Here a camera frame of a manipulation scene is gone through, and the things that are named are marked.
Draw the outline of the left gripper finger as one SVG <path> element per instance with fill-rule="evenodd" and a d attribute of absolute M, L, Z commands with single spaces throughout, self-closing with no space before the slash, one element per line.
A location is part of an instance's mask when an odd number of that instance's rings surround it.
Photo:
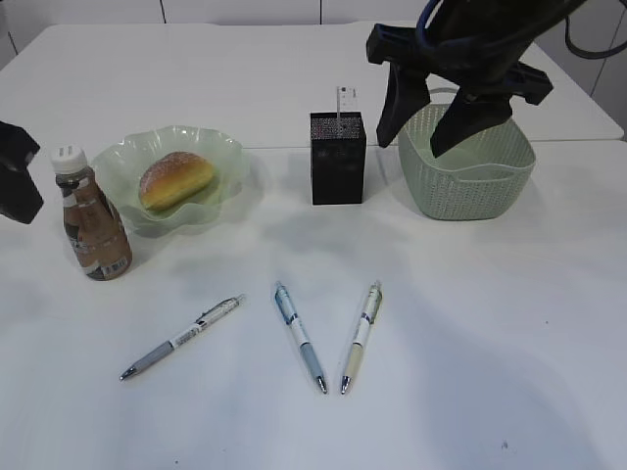
<path fill-rule="evenodd" d="M 43 199 L 27 169 L 1 165 L 0 212 L 22 224 L 31 224 L 43 206 Z"/>

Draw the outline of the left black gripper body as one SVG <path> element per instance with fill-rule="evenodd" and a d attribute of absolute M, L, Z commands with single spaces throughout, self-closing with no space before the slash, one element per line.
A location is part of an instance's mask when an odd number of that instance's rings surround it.
<path fill-rule="evenodd" d="M 0 122 L 0 161 L 7 169 L 27 169 L 40 150 L 22 127 Z"/>

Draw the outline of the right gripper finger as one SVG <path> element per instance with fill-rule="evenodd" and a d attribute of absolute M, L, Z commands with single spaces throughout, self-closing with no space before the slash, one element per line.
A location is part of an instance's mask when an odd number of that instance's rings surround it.
<path fill-rule="evenodd" d="M 430 138 L 434 157 L 438 158 L 467 138 L 510 119 L 510 99 L 510 94 L 479 95 L 459 90 Z"/>
<path fill-rule="evenodd" d="M 388 147 L 407 121 L 429 104 L 426 78 L 420 70 L 390 64 L 385 102 L 376 127 L 380 147 Z"/>

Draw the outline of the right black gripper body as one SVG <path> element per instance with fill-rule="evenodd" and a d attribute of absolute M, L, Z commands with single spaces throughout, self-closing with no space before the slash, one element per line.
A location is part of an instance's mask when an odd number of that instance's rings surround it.
<path fill-rule="evenodd" d="M 553 85 L 520 57 L 546 29 L 548 9 L 542 1 L 430 1 L 414 27 L 376 24 L 366 57 L 440 76 L 471 94 L 510 94 L 538 105 Z"/>

